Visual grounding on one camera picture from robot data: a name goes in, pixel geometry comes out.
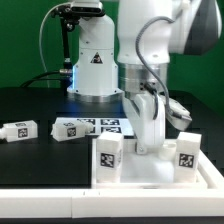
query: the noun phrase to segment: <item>cube with marker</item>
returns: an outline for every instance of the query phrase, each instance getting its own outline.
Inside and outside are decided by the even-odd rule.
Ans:
[[[177,138],[174,182],[196,182],[201,135],[181,132]]]
[[[120,182],[122,172],[123,142],[124,137],[120,133],[103,132],[97,138],[97,182]]]
[[[53,124],[53,138],[57,141],[67,141],[83,138],[93,130],[93,124],[89,122],[71,121]]]

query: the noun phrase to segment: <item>sticker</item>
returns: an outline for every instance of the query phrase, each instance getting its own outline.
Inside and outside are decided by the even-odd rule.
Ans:
[[[101,132],[113,132],[113,133],[122,133],[120,127],[102,127]]]
[[[120,125],[118,119],[101,119],[101,125]]]
[[[26,137],[28,137],[28,129],[27,128],[18,129],[18,138],[26,138]]]
[[[67,135],[68,135],[68,138],[76,136],[76,128],[68,128]]]
[[[91,61],[92,64],[103,64],[99,53],[97,52]]]
[[[114,168],[115,156],[112,154],[101,153],[100,165],[108,168]]]
[[[194,167],[194,156],[180,153],[179,166],[193,168]]]
[[[24,127],[24,126],[26,126],[26,124],[25,123],[17,123],[17,124],[15,124],[17,127]]]

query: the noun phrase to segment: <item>black cable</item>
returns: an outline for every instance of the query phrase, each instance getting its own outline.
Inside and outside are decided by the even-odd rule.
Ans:
[[[65,79],[60,79],[60,78],[58,78],[58,79],[31,79],[31,80],[24,82],[20,87],[27,88],[33,82],[37,82],[37,81],[63,81],[63,80],[65,80]]]
[[[56,75],[56,74],[60,74],[60,72],[59,71],[45,72],[43,74],[40,74],[38,76],[35,76],[34,78],[32,78],[32,79],[24,82],[22,85],[20,85],[20,87],[27,87],[31,83],[33,83],[34,80],[38,80],[38,79],[41,79],[41,78],[44,78],[44,77],[48,77],[49,75]]]
[[[45,72],[43,74],[40,74],[38,76],[35,76],[34,78],[32,79],[40,79],[40,78],[43,78],[43,77],[46,77],[48,75],[56,75],[56,74],[60,74],[60,71],[58,70],[55,70],[55,71],[51,71],[51,72]]]
[[[154,112],[154,116],[153,116],[153,120],[156,120],[158,117],[158,113],[159,113],[159,98],[158,98],[158,94],[157,94],[157,90],[154,86],[152,86],[151,83],[147,82],[144,85],[144,88],[154,96],[154,102],[155,102],[155,112]]]
[[[157,117],[158,117],[158,113],[159,113],[159,97],[158,97],[158,94],[157,92],[154,92],[154,98],[155,98],[155,113],[154,113],[154,116],[153,116],[153,120],[156,120]]]

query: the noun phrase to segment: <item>white cube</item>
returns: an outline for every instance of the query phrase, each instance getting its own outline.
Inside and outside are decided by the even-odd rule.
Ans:
[[[201,135],[181,132],[177,138],[174,182],[194,183],[198,168]]]
[[[122,170],[124,137],[119,133],[103,132],[96,141],[98,182],[119,182]]]

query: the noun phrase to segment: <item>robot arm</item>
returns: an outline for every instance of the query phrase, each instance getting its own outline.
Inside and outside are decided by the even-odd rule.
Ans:
[[[137,151],[140,148],[139,153],[146,153],[163,144],[165,116],[164,106],[155,103],[156,98],[146,91],[145,85],[154,85],[158,93],[167,93],[169,53],[200,55],[207,52],[220,36],[220,13],[215,0],[120,0],[119,2],[118,62],[121,89],[125,91],[124,109],[140,145]],[[162,19],[159,21],[162,17],[173,19],[174,23]],[[144,30],[145,24],[155,18],[158,18],[158,21]],[[140,60],[135,48],[137,35],[142,28],[144,34],[142,33],[139,42],[139,51],[145,62]],[[158,99],[159,102],[164,101],[168,120],[176,128],[184,130],[191,122],[189,112],[176,102],[170,102],[168,94],[165,95],[165,100],[159,94]],[[148,108],[147,101],[152,101],[152,108]],[[152,116],[156,107],[159,110],[157,119],[160,122]]]

